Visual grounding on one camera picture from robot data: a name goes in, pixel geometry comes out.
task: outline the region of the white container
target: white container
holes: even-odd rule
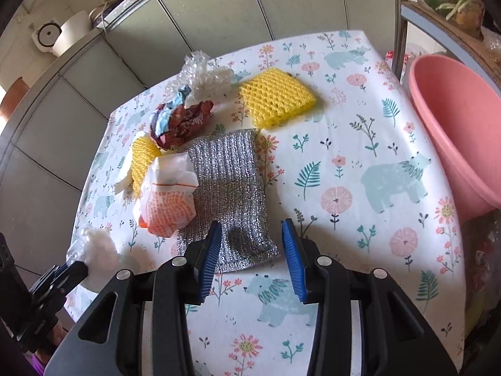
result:
[[[55,56],[61,56],[75,42],[92,30],[91,21],[86,11],[80,11],[66,21],[61,29],[63,32],[52,47]]]

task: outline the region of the orange sponge in white wrapper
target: orange sponge in white wrapper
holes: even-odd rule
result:
[[[198,185],[188,153],[155,158],[141,185],[139,226],[171,237],[195,217],[193,191]]]

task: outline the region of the table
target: table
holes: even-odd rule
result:
[[[318,98],[307,114],[262,130],[257,138],[271,238],[281,243],[280,221],[291,217],[301,236],[345,267],[387,269],[459,368],[465,280],[452,195],[409,99],[365,34],[335,31],[277,40],[212,62],[220,65],[234,70],[235,82],[278,67]],[[75,231],[84,223],[105,228],[135,273],[176,255],[175,236],[159,238],[138,228],[132,199],[115,196],[112,188],[135,133],[146,130],[150,113],[169,99],[165,84],[112,114],[75,219]],[[250,127],[235,88],[215,104],[205,134]],[[320,173],[320,184],[301,183],[300,172],[312,169]],[[280,297],[262,303],[259,286],[269,287],[274,279],[290,280],[284,260],[217,274],[205,303],[186,306],[198,374],[306,374],[316,307],[285,304]],[[78,286],[65,307],[78,320],[94,297]]]

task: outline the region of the gray metallic sponge cloth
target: gray metallic sponge cloth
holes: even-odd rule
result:
[[[204,239],[212,221],[222,225],[217,273],[242,270],[278,256],[266,228],[265,192],[254,148],[257,130],[235,130],[196,138],[183,147],[190,155],[199,187],[196,216],[179,230],[177,252]]]

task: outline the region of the metal screw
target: metal screw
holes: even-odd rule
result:
[[[187,263],[187,260],[182,256],[177,256],[172,259],[172,266],[181,267]]]
[[[130,277],[129,270],[123,269],[117,273],[117,279],[119,280],[127,280],[129,277]]]
[[[388,277],[388,273],[386,272],[386,270],[383,270],[383,269],[376,269],[373,271],[373,274],[374,274],[374,277],[379,278],[381,280]]]
[[[317,263],[321,266],[330,266],[332,264],[332,259],[328,256],[320,256],[317,259]]]

